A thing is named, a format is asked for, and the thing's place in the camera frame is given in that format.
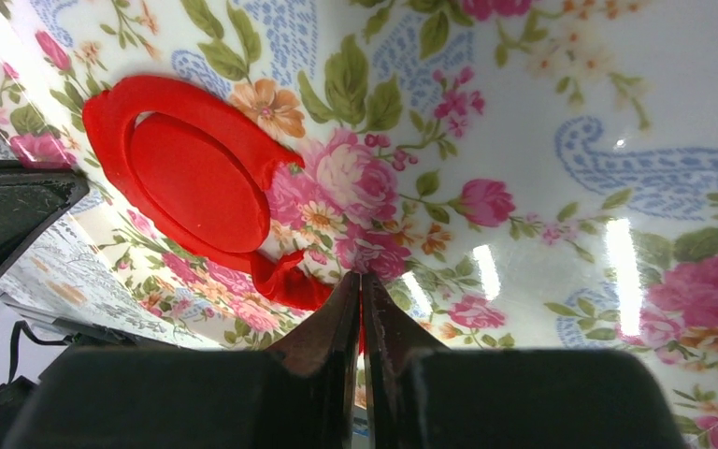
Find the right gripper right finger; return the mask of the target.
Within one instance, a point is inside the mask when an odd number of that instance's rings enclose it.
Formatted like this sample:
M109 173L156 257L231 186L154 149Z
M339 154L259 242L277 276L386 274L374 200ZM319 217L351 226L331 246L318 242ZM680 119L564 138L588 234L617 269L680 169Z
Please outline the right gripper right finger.
M452 350L361 278L374 448L682 448L663 393L633 355Z

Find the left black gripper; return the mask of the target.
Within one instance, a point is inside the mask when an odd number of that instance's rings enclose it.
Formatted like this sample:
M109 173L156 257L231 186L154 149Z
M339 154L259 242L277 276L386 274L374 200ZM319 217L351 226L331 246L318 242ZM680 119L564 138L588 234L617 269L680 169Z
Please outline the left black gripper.
M71 169L0 160L0 278L32 243L89 193Z

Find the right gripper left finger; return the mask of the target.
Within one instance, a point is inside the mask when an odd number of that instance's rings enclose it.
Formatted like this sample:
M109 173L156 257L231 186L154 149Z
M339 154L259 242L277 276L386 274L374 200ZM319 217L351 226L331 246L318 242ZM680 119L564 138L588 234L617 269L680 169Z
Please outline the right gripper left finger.
M348 448L360 276L263 351L84 348L50 366L7 448Z

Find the red dough ring scrap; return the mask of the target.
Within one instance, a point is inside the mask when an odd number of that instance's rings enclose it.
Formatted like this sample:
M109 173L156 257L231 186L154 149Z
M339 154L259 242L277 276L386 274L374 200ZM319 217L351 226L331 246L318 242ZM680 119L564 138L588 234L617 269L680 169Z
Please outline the red dough ring scrap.
M135 127L155 113L191 125L224 145L264 194L269 234L266 192L277 169L301 165L301 156L280 145L239 110L181 80L150 75L128 77L85 102L82 121L108 181L136 207L132 201L136 186L128 166L127 148ZM181 247L219 266L249 274L255 290L280 305L314 311L324 304L331 290L304 273L300 267L302 252L272 260L262 254L262 244L254 252L219 253L214 257Z

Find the floral tray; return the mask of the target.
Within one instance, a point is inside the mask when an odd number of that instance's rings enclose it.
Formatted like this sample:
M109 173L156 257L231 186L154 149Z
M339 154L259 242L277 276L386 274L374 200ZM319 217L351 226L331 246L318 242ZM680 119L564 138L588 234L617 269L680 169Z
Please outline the floral tray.
M0 106L80 132L142 214L82 121L134 74L304 157L269 191L268 257L375 270L454 348L629 352L718 448L718 1L0 1ZM305 318L155 229L234 316L218 349Z

